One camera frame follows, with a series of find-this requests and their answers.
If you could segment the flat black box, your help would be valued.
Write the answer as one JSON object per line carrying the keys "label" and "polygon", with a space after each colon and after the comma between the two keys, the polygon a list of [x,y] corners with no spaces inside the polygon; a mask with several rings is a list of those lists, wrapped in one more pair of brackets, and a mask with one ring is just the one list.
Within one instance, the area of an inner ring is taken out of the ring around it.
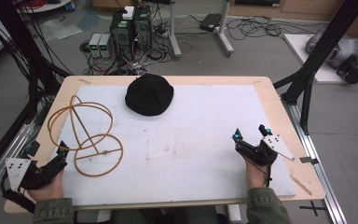
{"label": "flat black box", "polygon": [[222,15],[220,13],[208,14],[200,23],[200,29],[212,32],[219,24]]}

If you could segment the white board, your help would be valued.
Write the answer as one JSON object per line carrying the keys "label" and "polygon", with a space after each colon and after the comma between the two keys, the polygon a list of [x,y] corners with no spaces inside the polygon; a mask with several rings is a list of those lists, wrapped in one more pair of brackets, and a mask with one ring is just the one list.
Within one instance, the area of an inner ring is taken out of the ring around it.
{"label": "white board", "polygon": [[[291,35],[285,34],[284,39],[301,64],[309,57],[306,52],[306,44],[312,35]],[[315,75],[314,82],[318,84],[345,84],[337,75],[337,70],[328,63],[324,63]]]}

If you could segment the white foam mat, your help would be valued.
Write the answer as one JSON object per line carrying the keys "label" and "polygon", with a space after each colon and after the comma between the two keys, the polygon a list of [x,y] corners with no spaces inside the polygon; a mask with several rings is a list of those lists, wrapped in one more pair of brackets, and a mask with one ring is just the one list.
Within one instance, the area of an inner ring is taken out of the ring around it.
{"label": "white foam mat", "polygon": [[177,85],[170,106],[155,117],[130,110],[126,92],[124,86],[83,86],[76,93],[111,110],[111,134],[122,142],[124,157],[116,170],[99,177],[83,176],[69,160],[63,185],[74,205],[245,199],[245,164],[232,135],[239,129],[255,146],[262,138],[259,125],[269,123],[253,86]]}

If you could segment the person's left hand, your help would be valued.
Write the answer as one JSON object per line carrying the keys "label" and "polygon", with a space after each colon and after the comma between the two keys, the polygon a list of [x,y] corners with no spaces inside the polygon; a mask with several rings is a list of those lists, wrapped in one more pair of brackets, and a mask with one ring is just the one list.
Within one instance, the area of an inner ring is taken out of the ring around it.
{"label": "person's left hand", "polygon": [[64,196],[62,187],[63,171],[60,171],[52,181],[41,189],[28,189],[28,194],[37,202],[60,199]]}

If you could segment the clear plastic sheet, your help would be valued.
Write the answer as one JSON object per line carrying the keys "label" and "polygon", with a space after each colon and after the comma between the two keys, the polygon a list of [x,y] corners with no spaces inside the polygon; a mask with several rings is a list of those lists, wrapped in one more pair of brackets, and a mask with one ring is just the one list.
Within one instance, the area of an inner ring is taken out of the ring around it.
{"label": "clear plastic sheet", "polygon": [[47,40],[65,39],[82,32],[76,25],[63,25],[59,20],[45,21],[41,25],[43,37]]}

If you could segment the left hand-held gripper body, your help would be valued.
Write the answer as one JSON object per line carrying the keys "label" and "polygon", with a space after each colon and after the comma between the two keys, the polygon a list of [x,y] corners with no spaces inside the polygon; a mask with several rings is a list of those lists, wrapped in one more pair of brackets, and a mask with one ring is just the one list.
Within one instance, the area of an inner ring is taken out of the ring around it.
{"label": "left hand-held gripper body", "polygon": [[21,191],[23,189],[41,189],[50,184],[52,179],[67,165],[68,151],[57,150],[57,155],[46,165],[37,167],[25,154],[21,158],[6,158],[4,175],[0,182],[3,197],[26,211],[33,213],[35,203]]}

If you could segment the thin wooden stick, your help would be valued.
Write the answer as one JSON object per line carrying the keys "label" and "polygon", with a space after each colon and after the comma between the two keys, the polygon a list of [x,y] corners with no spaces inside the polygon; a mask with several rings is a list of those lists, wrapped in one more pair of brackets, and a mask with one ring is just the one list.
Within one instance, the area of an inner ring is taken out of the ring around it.
{"label": "thin wooden stick", "polygon": [[297,183],[305,192],[307,192],[310,196],[312,196],[312,192],[305,186],[303,185],[297,178],[295,178],[294,176],[290,175],[290,177],[292,178],[292,180]]}

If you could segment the black hat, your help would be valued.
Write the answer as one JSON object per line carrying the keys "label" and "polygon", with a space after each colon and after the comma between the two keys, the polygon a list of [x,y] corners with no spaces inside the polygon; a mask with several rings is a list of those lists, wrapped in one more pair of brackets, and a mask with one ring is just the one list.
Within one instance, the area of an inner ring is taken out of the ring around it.
{"label": "black hat", "polygon": [[158,116],[170,106],[173,96],[174,88],[164,77],[145,74],[129,85],[125,103],[140,115]]}

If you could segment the black computer tower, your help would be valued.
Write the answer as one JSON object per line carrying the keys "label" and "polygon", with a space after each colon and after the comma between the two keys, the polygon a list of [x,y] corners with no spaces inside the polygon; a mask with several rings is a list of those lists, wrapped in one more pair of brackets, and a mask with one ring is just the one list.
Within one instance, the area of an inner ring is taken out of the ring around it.
{"label": "black computer tower", "polygon": [[150,14],[150,6],[142,6],[135,10],[133,17],[138,46],[144,50],[152,46]]}
{"label": "black computer tower", "polygon": [[110,32],[116,43],[116,50],[120,51],[127,60],[131,60],[131,44],[134,39],[133,21],[124,20],[122,15],[122,10],[118,10],[114,13],[110,25]]}

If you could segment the black device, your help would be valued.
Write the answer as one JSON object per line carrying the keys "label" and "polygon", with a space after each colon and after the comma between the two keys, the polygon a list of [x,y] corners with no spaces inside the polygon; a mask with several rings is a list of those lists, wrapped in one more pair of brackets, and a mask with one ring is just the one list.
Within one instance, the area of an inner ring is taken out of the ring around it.
{"label": "black device", "polygon": [[348,84],[358,83],[358,58],[351,55],[338,67],[337,75]]}

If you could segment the black tape cross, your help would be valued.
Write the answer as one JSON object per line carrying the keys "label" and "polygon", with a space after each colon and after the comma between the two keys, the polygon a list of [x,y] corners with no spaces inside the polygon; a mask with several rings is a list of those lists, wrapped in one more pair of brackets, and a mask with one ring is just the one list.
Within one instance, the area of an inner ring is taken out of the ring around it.
{"label": "black tape cross", "polygon": [[302,210],[311,210],[316,217],[319,216],[319,214],[318,214],[319,211],[325,211],[325,210],[326,210],[325,207],[316,206],[315,203],[314,203],[314,201],[310,201],[310,205],[300,205],[300,206],[299,206],[299,209],[302,209]]}

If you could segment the grey power supply unit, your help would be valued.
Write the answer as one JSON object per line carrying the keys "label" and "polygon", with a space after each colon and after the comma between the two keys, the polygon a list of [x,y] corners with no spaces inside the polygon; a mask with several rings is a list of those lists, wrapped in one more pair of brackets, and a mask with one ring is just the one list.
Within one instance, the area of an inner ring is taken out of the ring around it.
{"label": "grey power supply unit", "polygon": [[99,50],[102,58],[110,57],[109,34],[102,34],[99,41]]}
{"label": "grey power supply unit", "polygon": [[90,53],[94,58],[99,58],[101,56],[101,53],[98,48],[101,36],[101,34],[93,34],[89,41]]}

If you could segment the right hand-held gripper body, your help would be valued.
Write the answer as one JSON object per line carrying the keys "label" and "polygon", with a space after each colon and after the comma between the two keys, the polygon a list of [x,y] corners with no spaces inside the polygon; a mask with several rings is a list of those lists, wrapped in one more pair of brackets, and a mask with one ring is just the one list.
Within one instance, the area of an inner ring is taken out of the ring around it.
{"label": "right hand-held gripper body", "polygon": [[258,146],[252,146],[243,140],[242,143],[235,143],[235,149],[244,158],[259,166],[272,164],[279,155],[290,161],[295,160],[295,156],[283,139],[275,134],[264,136]]}

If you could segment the black frame post with brace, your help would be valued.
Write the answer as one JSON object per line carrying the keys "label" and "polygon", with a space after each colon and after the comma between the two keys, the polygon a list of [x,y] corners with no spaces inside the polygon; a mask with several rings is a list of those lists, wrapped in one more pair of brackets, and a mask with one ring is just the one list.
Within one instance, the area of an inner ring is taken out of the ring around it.
{"label": "black frame post with brace", "polygon": [[310,99],[316,73],[357,17],[358,0],[344,0],[308,59],[295,73],[273,84],[275,89],[290,84],[281,95],[281,99],[289,105],[296,105],[298,97],[303,95],[299,125],[305,134],[309,134]]}

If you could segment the grey robot head shell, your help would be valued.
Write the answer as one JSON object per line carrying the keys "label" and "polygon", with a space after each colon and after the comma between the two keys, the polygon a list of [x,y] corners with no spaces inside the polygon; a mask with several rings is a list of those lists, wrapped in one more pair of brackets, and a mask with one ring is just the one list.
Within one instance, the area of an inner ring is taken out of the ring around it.
{"label": "grey robot head shell", "polygon": [[[321,28],[308,40],[306,44],[307,53],[311,53],[313,51],[323,34],[324,28]],[[344,35],[330,52],[326,61],[331,67],[339,68],[351,56],[353,56],[356,62],[358,62],[358,40]]]}

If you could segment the aluminium rail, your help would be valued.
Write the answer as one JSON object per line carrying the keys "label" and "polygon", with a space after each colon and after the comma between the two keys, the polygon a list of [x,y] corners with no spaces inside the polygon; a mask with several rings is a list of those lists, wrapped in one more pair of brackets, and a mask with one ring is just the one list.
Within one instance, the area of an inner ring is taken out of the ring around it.
{"label": "aluminium rail", "polygon": [[16,158],[21,149],[26,145],[26,142],[31,138],[33,131],[33,124],[24,124],[11,136],[3,138],[3,143],[0,145],[0,149],[3,150],[3,153],[0,155],[0,181],[5,172],[6,158]]}
{"label": "aluminium rail", "polygon": [[326,211],[330,216],[333,224],[348,224],[343,211],[339,205],[336,194],[329,182],[327,174],[324,170],[322,161],[318,155],[315,145],[312,142],[311,137],[306,134],[304,129],[300,126],[301,113],[296,105],[289,105],[286,102],[282,103],[288,117],[292,121],[296,133],[301,141],[302,146],[305,148],[307,153],[307,160],[312,164],[316,171],[317,176],[324,188],[325,196],[323,202],[326,206]]}

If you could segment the white stand leg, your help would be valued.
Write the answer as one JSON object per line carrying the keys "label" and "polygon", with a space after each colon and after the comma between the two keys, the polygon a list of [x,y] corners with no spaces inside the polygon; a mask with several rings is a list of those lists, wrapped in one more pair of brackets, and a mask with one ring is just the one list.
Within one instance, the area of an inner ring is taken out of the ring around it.
{"label": "white stand leg", "polygon": [[175,0],[170,1],[170,31],[169,39],[172,46],[173,58],[178,60],[182,56],[182,52],[175,36]]}
{"label": "white stand leg", "polygon": [[220,40],[222,47],[225,50],[225,53],[227,54],[228,57],[230,57],[231,54],[234,52],[234,48],[231,46],[231,44],[225,34],[225,29],[226,29],[226,25],[227,25],[227,15],[229,12],[230,3],[231,3],[231,0],[224,0],[220,26],[215,29],[217,37]]}

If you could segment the white box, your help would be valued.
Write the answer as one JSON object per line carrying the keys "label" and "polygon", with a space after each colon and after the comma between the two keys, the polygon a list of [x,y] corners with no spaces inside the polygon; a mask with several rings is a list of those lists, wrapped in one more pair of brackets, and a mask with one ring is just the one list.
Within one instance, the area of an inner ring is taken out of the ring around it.
{"label": "white box", "polygon": [[123,20],[132,20],[134,15],[134,7],[126,6],[124,7],[124,12],[122,14]]}

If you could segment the person's right hand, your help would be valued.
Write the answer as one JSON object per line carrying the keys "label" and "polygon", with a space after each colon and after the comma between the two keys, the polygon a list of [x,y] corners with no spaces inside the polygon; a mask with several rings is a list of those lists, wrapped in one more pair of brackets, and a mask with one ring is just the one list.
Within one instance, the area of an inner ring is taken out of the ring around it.
{"label": "person's right hand", "polygon": [[264,188],[266,186],[266,166],[258,166],[250,160],[245,159],[247,189]]}

